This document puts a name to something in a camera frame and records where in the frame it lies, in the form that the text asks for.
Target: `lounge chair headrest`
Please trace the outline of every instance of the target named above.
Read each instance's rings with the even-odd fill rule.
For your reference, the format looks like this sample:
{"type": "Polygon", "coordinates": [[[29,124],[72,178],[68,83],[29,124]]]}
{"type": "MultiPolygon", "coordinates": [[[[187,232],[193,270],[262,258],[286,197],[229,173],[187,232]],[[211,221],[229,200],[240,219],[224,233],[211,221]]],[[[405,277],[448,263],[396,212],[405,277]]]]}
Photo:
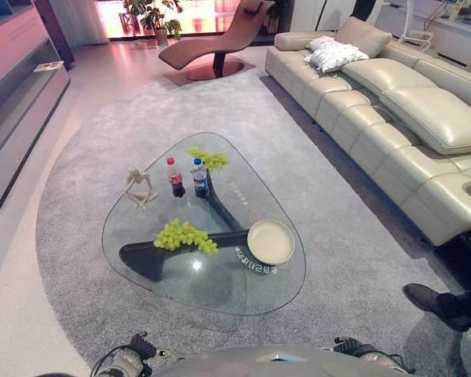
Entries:
{"type": "Polygon", "coordinates": [[[243,0],[244,12],[255,14],[261,7],[262,0],[243,0]]]}

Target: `person's foot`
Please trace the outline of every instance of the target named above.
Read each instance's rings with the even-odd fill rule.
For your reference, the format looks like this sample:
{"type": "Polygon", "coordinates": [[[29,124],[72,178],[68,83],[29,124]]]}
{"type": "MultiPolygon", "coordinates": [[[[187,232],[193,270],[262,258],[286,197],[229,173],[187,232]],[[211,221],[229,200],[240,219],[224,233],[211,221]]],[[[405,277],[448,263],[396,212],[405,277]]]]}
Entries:
{"type": "MultiPolygon", "coordinates": [[[[437,315],[445,324],[454,330],[461,332],[469,330],[469,326],[467,325],[469,320],[464,318],[460,310],[456,307],[452,307],[453,305],[448,305],[449,307],[446,309],[440,306],[439,301],[443,300],[439,300],[438,296],[440,294],[431,288],[421,284],[407,284],[403,287],[403,293],[420,310],[437,315]]],[[[450,295],[451,300],[455,298],[452,294],[444,294],[442,296],[445,298],[444,301],[446,302],[450,302],[451,300],[448,297],[444,297],[445,295],[450,295]]]]}

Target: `white floor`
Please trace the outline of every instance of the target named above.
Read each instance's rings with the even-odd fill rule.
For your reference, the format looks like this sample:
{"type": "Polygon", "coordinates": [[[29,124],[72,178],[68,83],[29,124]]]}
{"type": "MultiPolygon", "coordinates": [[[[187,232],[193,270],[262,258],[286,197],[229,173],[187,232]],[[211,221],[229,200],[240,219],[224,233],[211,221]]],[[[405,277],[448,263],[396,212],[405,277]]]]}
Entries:
{"type": "MultiPolygon", "coordinates": [[[[0,253],[5,255],[0,269],[0,377],[47,372],[89,375],[43,289],[35,248],[38,204],[52,165],[84,123],[114,99],[173,71],[157,58],[158,53],[154,42],[140,41],[74,50],[71,85],[0,211],[0,253]]],[[[239,54],[260,63],[265,48],[251,47],[239,54]]]]}

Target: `white bowl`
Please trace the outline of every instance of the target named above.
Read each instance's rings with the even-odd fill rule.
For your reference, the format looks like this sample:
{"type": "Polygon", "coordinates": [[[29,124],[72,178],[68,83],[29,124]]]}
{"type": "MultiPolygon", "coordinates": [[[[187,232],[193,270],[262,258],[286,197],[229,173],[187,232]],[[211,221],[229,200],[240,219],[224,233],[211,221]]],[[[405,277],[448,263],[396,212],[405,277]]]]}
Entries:
{"type": "Polygon", "coordinates": [[[282,265],[290,260],[295,250],[295,238],[282,222],[260,220],[248,233],[251,254],[267,265],[282,265]]]}

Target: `black shoe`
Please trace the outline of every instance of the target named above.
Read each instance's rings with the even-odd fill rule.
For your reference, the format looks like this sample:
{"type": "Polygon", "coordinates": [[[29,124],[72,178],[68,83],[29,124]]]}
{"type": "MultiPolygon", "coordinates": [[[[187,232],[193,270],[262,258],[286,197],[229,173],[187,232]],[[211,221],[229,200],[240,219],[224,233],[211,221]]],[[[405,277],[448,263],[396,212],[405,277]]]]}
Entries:
{"type": "Polygon", "coordinates": [[[437,315],[445,324],[454,330],[460,332],[469,330],[469,326],[466,324],[469,320],[464,318],[463,315],[459,315],[458,313],[456,315],[450,315],[440,308],[438,302],[439,293],[431,288],[427,288],[425,285],[421,284],[407,284],[403,287],[403,293],[420,310],[437,315]]]}

